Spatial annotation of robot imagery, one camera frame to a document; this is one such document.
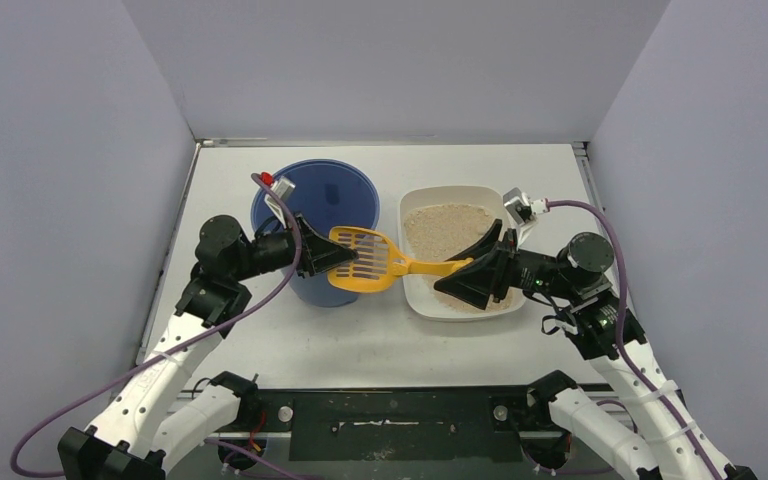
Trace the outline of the blue plastic bucket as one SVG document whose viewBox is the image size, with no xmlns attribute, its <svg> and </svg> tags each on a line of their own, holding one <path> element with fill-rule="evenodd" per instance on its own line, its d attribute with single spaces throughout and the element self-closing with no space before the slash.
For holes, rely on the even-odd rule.
<svg viewBox="0 0 768 480">
<path fill-rule="evenodd" d="M 378 191 L 367 175 L 348 163 L 303 160 L 275 171 L 273 176 L 286 177 L 295 184 L 286 205 L 291 211 L 302 213 L 313 229 L 324 236 L 335 226 L 377 226 Z M 359 298 L 356 293 L 331 286 L 325 275 L 295 277 L 289 286 L 302 301 L 316 307 L 341 307 Z"/>
</svg>

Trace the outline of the white plastic litter tray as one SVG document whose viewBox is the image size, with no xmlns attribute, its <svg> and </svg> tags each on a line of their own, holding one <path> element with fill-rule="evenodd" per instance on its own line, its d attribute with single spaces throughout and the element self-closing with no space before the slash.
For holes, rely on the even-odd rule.
<svg viewBox="0 0 768 480">
<path fill-rule="evenodd" d="M 508 215 L 502 206 L 502 197 L 491 188 L 482 186 L 439 186 L 414 190 L 406 193 L 399 205 L 397 243 L 403 253 L 411 258 L 414 257 L 406 240 L 406 234 L 403 231 L 403 222 L 406 216 L 419 208 L 446 203 L 481 206 L 496 216 L 496 219 L 501 219 L 505 227 L 509 225 Z M 406 277 L 403 280 L 404 291 L 411 309 L 428 320 L 443 322 L 478 321 L 515 312 L 525 304 L 525 299 L 521 295 L 511 292 L 508 294 L 508 296 L 511 295 L 513 297 L 511 308 L 504 311 L 475 315 L 447 311 L 441 308 L 441 305 L 435 301 L 426 283 L 420 276 L 424 275 L 410 275 Z"/>
</svg>

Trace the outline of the yellow slotted litter scoop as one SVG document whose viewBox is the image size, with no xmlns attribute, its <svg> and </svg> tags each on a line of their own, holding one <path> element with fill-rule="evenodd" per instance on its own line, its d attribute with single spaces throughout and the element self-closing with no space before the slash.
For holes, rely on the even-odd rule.
<svg viewBox="0 0 768 480">
<path fill-rule="evenodd" d="M 380 232 L 353 226 L 333 227 L 329 239 L 349 247 L 357 258 L 327 274 L 331 286 L 359 294 L 388 290 L 408 275 L 446 277 L 469 265 L 473 259 L 425 262 L 404 255 Z"/>
</svg>

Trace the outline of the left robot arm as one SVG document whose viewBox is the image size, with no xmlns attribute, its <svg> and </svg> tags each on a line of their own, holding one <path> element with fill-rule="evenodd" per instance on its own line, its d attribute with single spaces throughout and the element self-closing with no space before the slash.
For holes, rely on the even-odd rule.
<svg viewBox="0 0 768 480">
<path fill-rule="evenodd" d="M 61 437 L 57 450 L 66 478 L 163 479 L 215 431 L 259 415 L 254 382 L 228 372 L 175 413 L 169 409 L 251 301 L 244 280 L 282 268 L 316 276 L 357 258 L 301 214 L 295 220 L 296 228 L 253 238 L 228 215 L 202 226 L 191 279 L 141 372 L 87 427 Z"/>
</svg>

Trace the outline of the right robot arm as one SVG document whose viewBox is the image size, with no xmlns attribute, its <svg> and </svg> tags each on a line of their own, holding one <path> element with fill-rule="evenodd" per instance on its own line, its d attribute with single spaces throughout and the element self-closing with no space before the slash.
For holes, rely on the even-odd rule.
<svg viewBox="0 0 768 480">
<path fill-rule="evenodd" d="M 571 433 L 624 479 L 754 478 L 704 434 L 643 328 L 614 293 L 606 276 L 617 262 L 609 241 L 583 232 L 550 256 L 517 248 L 515 237 L 495 221 L 456 255 L 465 266 L 438 279 L 435 290 L 479 309 L 512 290 L 543 297 L 553 310 L 552 330 L 603 377 L 633 425 L 624 426 L 561 371 L 530 385 L 528 414 Z"/>
</svg>

